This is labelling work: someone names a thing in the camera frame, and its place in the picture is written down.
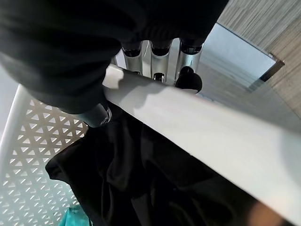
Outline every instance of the black clothing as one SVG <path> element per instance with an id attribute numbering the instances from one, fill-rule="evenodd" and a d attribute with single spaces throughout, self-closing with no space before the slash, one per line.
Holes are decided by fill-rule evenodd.
<path id="1" fill-rule="evenodd" d="M 120 42 L 200 39 L 228 0 L 0 0 L 0 61 L 38 100 L 78 114 L 105 105 Z"/>
<path id="2" fill-rule="evenodd" d="M 89 128 L 46 170 L 95 226 L 251 226 L 258 203 L 127 113 Z"/>

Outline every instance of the teal fabric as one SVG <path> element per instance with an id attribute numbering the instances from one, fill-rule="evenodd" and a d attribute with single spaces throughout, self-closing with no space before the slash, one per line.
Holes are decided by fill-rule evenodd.
<path id="1" fill-rule="evenodd" d="M 89 218 L 78 205 L 67 210 L 58 226 L 89 226 Z"/>

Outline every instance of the black rubber cap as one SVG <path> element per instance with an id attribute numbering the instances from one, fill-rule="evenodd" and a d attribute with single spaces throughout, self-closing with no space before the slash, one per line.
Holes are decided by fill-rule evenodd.
<path id="1" fill-rule="evenodd" d="M 203 82 L 202 79 L 194 73 L 192 68 L 185 66 L 181 69 L 175 86 L 180 89 L 192 89 L 198 93 L 203 87 Z"/>

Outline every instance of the wooden wall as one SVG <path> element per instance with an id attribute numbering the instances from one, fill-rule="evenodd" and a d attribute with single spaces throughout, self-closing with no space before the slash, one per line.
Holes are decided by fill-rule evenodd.
<path id="1" fill-rule="evenodd" d="M 284 61 L 267 83 L 301 117 L 301 0 L 230 0 L 219 23 Z"/>

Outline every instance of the white metal rod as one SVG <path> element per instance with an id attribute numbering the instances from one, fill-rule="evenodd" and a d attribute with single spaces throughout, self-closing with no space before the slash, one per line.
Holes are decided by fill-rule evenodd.
<path id="1" fill-rule="evenodd" d="M 114 66 L 103 84 L 109 101 L 301 225 L 299 134 Z"/>

